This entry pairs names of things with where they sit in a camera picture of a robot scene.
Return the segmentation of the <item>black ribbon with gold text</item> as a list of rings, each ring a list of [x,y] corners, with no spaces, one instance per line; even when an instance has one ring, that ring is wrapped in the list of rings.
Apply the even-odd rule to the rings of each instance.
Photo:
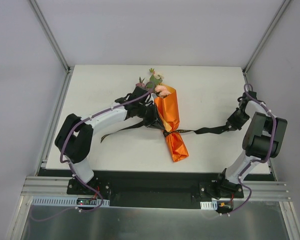
[[[101,137],[100,142],[102,143],[105,140],[106,137],[108,137],[110,135],[113,135],[113,134],[115,134],[117,132],[124,131],[124,130],[138,129],[138,128],[141,128],[141,127],[144,127],[143,126],[143,121],[138,122],[138,123],[136,123],[134,125],[122,128],[122,129],[120,129],[120,130],[118,130],[116,132],[105,134],[104,136]],[[172,130],[171,129],[171,130],[166,130],[165,129],[165,131],[163,131],[163,135],[164,135],[165,138],[167,136],[169,136],[170,134],[172,134],[172,133],[185,134],[185,133],[190,133],[190,132],[194,132],[197,135],[202,135],[202,134],[220,135],[220,134],[224,133],[223,132],[224,127],[225,127],[225,125],[217,126],[217,127],[202,127],[202,128],[197,129],[197,130],[191,130],[191,129],[177,129],[177,130]]]

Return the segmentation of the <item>orange wrapping paper sheet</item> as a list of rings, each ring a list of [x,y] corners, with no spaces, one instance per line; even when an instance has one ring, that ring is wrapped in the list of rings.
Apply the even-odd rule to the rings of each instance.
[[[165,86],[171,94],[165,98],[156,96],[154,103],[157,106],[159,116],[165,126],[165,129],[167,131],[177,130],[180,124],[177,91],[168,85],[160,85]],[[180,133],[172,133],[164,138],[173,162],[179,162],[189,156],[188,150]]]

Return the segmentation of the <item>mauve fake rose stem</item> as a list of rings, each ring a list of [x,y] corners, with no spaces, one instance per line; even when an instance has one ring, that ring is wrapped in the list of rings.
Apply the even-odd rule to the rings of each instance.
[[[139,77],[138,83],[136,83],[135,86],[146,89],[147,87],[146,87],[146,83],[145,83],[145,78]]]

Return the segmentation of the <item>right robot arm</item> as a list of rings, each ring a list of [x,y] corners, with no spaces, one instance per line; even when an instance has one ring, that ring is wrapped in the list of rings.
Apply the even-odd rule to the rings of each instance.
[[[242,141],[242,153],[219,174],[215,192],[220,197],[239,192],[242,181],[259,164],[276,158],[281,150],[288,121],[272,114],[257,93],[246,90],[234,114],[236,120],[250,120]]]

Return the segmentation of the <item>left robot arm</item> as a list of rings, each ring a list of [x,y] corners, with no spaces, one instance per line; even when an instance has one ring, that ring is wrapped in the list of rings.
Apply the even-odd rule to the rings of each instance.
[[[92,194],[96,188],[94,172],[88,161],[93,136],[113,124],[133,117],[140,118],[141,122],[133,125],[132,129],[147,127],[165,130],[151,91],[139,86],[132,93],[116,99],[105,110],[89,116],[72,113],[65,118],[54,145],[60,151],[60,162],[69,164],[74,177],[79,181],[78,188],[84,194]]]

